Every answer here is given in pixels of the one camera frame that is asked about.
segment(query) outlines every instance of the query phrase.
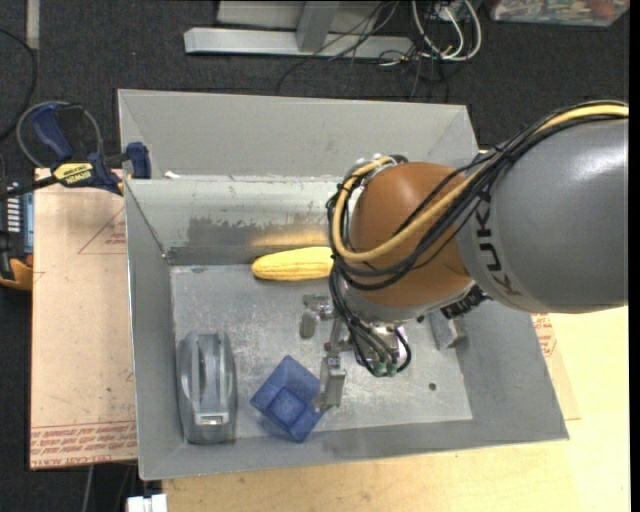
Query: blue foam block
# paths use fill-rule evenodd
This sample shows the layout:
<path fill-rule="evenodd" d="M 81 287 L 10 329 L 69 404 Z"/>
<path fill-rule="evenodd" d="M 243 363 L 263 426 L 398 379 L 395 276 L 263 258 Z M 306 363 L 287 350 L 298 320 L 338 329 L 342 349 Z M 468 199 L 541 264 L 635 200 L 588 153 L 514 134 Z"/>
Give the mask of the blue foam block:
<path fill-rule="evenodd" d="M 311 403 L 320 381 L 291 356 L 286 356 L 260 389 L 251 405 L 301 443 L 322 417 Z"/>

